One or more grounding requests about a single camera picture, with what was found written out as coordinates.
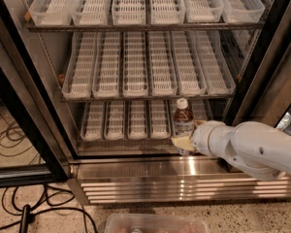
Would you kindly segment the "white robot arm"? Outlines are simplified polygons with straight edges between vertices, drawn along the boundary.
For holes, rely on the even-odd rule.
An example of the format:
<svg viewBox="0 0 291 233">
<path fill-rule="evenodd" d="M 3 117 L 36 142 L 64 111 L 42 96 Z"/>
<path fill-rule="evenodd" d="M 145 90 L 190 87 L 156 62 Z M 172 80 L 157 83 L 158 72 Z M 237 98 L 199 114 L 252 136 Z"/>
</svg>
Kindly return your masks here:
<svg viewBox="0 0 291 233">
<path fill-rule="evenodd" d="M 219 157 L 260 181 L 291 175 L 291 136 L 255 121 L 235 127 L 215 120 L 204 121 L 190 134 L 172 138 L 182 150 Z"/>
</svg>

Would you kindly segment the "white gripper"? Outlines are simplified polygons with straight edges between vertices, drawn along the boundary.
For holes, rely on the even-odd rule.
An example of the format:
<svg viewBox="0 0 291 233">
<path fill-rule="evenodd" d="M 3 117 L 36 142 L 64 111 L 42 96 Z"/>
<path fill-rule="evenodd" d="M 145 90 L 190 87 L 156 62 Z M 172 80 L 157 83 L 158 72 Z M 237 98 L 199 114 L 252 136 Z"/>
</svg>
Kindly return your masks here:
<svg viewBox="0 0 291 233">
<path fill-rule="evenodd" d="M 206 156 L 225 157 L 234 128 L 215 120 L 195 120 L 198 126 L 190 137 L 172 137 L 173 145 L 181 150 L 195 149 Z"/>
</svg>

